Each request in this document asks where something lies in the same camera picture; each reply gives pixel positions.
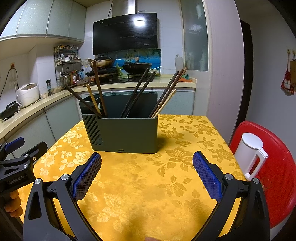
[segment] wok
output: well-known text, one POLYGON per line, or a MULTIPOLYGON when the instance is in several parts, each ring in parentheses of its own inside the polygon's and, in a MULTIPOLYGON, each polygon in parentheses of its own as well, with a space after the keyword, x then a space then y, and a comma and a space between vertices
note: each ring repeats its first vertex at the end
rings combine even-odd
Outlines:
MULTIPOLYGON (((112 59, 111 57, 106 57, 106 56, 98 57, 95 60, 96 60, 96 65, 99 69, 109 68, 114 63, 114 59, 112 59)), ((90 62, 89 65, 92 68, 92 70, 94 70, 93 63, 90 62)))
POLYGON ((129 74, 143 74, 146 69, 151 69, 150 63, 131 63, 125 62, 123 69, 129 74))

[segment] white pitcher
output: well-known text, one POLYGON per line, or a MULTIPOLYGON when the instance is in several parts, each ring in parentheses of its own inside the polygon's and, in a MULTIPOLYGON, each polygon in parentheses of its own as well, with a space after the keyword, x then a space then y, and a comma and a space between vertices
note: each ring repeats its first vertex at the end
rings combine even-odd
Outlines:
POLYGON ((268 158, 268 155, 264 151, 263 142, 258 136, 252 133, 244 133, 234 157, 238 162, 245 178, 250 181, 257 175, 260 168, 268 158), (249 172, 254 166, 257 158, 260 159, 260 162, 256 166, 253 173, 250 174, 249 172))

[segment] table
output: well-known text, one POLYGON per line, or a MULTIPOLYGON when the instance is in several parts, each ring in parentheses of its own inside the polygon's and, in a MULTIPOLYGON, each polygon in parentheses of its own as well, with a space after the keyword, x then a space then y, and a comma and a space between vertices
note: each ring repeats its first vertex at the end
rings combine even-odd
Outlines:
MULTIPOLYGON (((158 139, 156 154, 99 152, 101 170, 78 205, 103 240, 139 241, 145 236, 191 240, 216 205, 192 166, 198 150, 224 173, 245 180, 226 142, 205 116, 159 115, 158 139)), ((35 176, 46 182, 71 174, 93 152, 84 123, 79 122, 40 158, 35 176)), ((23 210, 31 186, 20 190, 23 210)), ((55 204, 66 231, 72 233, 55 204)), ((239 200, 221 234, 229 231, 238 205, 239 200)))

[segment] chopstick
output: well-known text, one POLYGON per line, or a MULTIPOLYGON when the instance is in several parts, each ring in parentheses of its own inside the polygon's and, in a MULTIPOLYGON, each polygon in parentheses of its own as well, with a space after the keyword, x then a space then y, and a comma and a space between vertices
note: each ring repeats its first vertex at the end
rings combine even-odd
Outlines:
POLYGON ((102 113, 101 113, 101 111, 100 111, 100 109, 98 107, 98 104, 96 102, 96 99, 94 97, 94 94, 91 91, 91 86, 89 84, 87 84, 86 87, 87 87, 87 90, 89 91, 89 95, 91 96, 91 100, 94 103, 94 107, 96 108, 96 111, 101 115, 102 113))
POLYGON ((167 93, 167 91, 169 90, 170 86, 172 85, 172 83, 174 82, 174 80, 176 79, 177 75, 179 74, 179 71, 177 71, 174 76, 172 77, 171 81, 169 82, 168 86, 166 87, 165 91, 162 93, 161 97, 159 98, 159 100, 157 101, 155 107, 153 108, 153 111, 151 112, 151 114, 149 115, 148 118, 151 118, 153 116, 153 114, 155 113, 156 109, 158 108, 158 106, 160 105, 160 102, 162 101, 162 99, 165 97, 165 94, 167 93))
POLYGON ((133 102, 131 103, 131 105, 128 107, 126 113, 123 115, 123 118, 127 118, 128 113, 131 111, 131 109, 134 106, 134 104, 140 98, 140 95, 144 92, 144 90, 146 89, 146 87, 148 86, 148 84, 153 80, 155 74, 156 74, 155 72, 153 72, 151 74, 151 76, 149 77, 149 79, 146 81, 146 83, 144 84, 144 86, 141 88, 140 92, 137 94, 136 98, 133 100, 133 102))
POLYGON ((149 69, 146 69, 145 72, 144 72, 144 74, 142 75, 141 79, 139 80, 139 82, 138 82, 136 88, 134 89, 134 91, 133 91, 133 93, 132 93, 130 99, 129 99, 128 102, 126 103, 126 106, 124 107, 124 109, 123 109, 123 111, 122 111, 122 113, 121 113, 121 115, 120 115, 120 118, 122 118, 122 117, 124 116, 124 114, 125 114, 125 112, 126 112, 128 106, 130 105, 130 103, 131 103, 132 100, 134 99, 134 97, 135 97, 135 95, 136 95, 138 89, 140 88, 140 85, 141 85, 141 83, 143 82, 143 79, 144 79, 144 78, 146 77, 146 75, 148 74, 148 71, 149 71, 149 69))
POLYGON ((178 84, 180 78, 185 74, 185 72, 187 71, 187 67, 185 67, 185 69, 182 69, 180 71, 180 73, 178 74, 177 78, 174 80, 172 86, 169 88, 168 92, 166 93, 165 97, 161 100, 159 106, 157 107, 156 111, 152 114, 152 116, 154 116, 159 108, 164 104, 164 102, 166 101, 166 99, 168 98, 168 96, 170 95, 170 93, 173 91, 173 89, 176 87, 176 85, 178 84))
POLYGON ((106 106, 105 106, 105 102, 104 102, 104 98, 103 98, 103 93, 102 93, 102 89, 101 89, 101 83, 100 83, 100 79, 99 79, 98 69, 96 66, 96 61, 93 61, 93 66, 94 66, 94 74, 96 76, 96 84, 98 86, 100 100, 101 100, 102 108, 104 111, 104 115, 105 115, 105 118, 108 118, 107 110, 106 110, 106 106))
POLYGON ((159 108, 158 112, 155 113, 155 115, 153 115, 152 118, 155 118, 156 116, 158 116, 158 114, 163 110, 163 108, 165 107, 165 105, 169 102, 169 100, 174 96, 174 94, 176 94, 177 90, 174 89, 170 95, 168 96, 168 98, 166 99, 166 101, 163 103, 163 105, 159 108))
POLYGON ((103 118, 93 107, 91 107, 84 99, 82 99, 77 93, 75 93, 68 85, 66 85, 66 89, 74 95, 78 100, 80 100, 91 112, 96 114, 99 118, 103 118))

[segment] red bag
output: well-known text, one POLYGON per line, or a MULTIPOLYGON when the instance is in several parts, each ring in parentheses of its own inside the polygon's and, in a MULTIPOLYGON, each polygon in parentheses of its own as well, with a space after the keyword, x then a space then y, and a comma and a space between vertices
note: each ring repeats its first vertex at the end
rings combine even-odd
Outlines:
POLYGON ((290 64, 290 52, 288 52, 288 65, 287 65, 284 81, 281 84, 281 88, 287 94, 294 95, 294 87, 291 85, 291 72, 289 71, 289 64, 290 64))

